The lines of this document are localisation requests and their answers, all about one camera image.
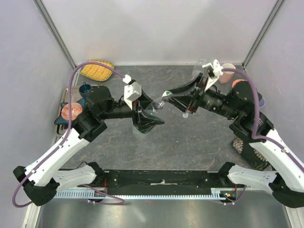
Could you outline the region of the green white bottle cap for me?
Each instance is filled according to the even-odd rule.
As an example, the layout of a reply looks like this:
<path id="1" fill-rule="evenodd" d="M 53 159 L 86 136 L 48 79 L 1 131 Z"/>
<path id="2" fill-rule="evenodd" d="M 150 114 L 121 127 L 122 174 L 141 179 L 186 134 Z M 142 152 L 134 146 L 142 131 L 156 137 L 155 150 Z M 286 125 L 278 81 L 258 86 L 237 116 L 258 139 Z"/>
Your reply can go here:
<path id="1" fill-rule="evenodd" d="M 167 97 L 167 96 L 170 96 L 170 95 L 172 95 L 172 92 L 171 92 L 171 91 L 166 90 L 165 92 L 163 92 L 163 94 L 162 94 L 162 98 Z"/>

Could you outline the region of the green label bottle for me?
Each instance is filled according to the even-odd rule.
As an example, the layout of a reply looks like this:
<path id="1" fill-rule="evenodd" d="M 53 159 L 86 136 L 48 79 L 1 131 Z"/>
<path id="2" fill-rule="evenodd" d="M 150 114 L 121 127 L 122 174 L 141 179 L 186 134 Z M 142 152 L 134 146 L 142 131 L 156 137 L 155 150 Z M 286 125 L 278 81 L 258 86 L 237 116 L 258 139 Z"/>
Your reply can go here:
<path id="1" fill-rule="evenodd" d="M 141 107 L 142 107 L 142 112 L 145 111 L 149 114 L 153 114 L 159 117 L 160 119 L 164 120 L 165 122 L 169 119 L 170 104 L 165 102 L 162 96 L 153 99 L 153 101 L 148 106 L 141 106 Z"/>

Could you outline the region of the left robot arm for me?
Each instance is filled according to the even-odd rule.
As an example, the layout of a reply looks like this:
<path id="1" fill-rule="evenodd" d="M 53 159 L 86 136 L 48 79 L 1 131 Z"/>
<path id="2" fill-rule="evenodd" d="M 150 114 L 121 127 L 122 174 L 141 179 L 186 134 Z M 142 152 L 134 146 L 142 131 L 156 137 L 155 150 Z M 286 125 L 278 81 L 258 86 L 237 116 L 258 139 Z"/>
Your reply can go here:
<path id="1" fill-rule="evenodd" d="M 106 173 L 96 162 L 69 171 L 61 167 L 107 129 L 105 120 L 131 118 L 141 133 L 164 124 L 157 115 L 145 110 L 152 100 L 144 92 L 132 102 L 115 101 L 106 86 L 94 86 L 86 94 L 86 98 L 80 100 L 85 105 L 83 111 L 68 126 L 62 138 L 35 162 L 27 167 L 18 166 L 13 171 L 19 181 L 18 187 L 23 188 L 36 206 L 48 203 L 58 192 L 69 188 L 103 184 Z"/>

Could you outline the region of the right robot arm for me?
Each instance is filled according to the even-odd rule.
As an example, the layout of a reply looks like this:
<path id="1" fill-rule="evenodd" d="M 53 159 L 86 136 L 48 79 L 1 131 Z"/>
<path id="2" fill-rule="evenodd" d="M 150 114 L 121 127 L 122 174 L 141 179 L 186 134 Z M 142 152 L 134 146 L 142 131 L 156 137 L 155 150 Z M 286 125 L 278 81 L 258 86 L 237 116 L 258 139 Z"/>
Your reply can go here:
<path id="1" fill-rule="evenodd" d="M 255 169 L 245 169 L 226 162 L 218 174 L 218 183 L 254 187 L 270 193 L 289 208 L 304 205 L 304 164 L 289 150 L 273 123 L 259 110 L 261 95 L 248 81 L 239 82 L 227 95 L 194 81 L 164 92 L 162 99 L 182 112 L 193 114 L 201 107 L 232 120 L 230 130 L 236 136 L 234 145 L 241 155 L 252 159 Z M 274 167 L 272 171 L 259 168 L 259 155 Z"/>

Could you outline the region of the red label clear bottle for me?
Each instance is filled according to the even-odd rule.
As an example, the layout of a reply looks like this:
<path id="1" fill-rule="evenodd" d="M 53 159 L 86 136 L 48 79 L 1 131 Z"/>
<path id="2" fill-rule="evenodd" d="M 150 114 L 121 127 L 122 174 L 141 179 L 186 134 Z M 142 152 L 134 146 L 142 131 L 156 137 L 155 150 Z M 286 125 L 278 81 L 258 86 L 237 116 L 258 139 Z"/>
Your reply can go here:
<path id="1" fill-rule="evenodd" d="M 192 74 L 191 74 L 191 80 L 193 80 L 194 78 L 196 78 L 199 73 L 203 72 L 203 65 L 207 64 L 207 60 L 206 59 L 199 59 L 197 61 L 197 63 L 194 65 L 194 68 L 192 70 Z"/>

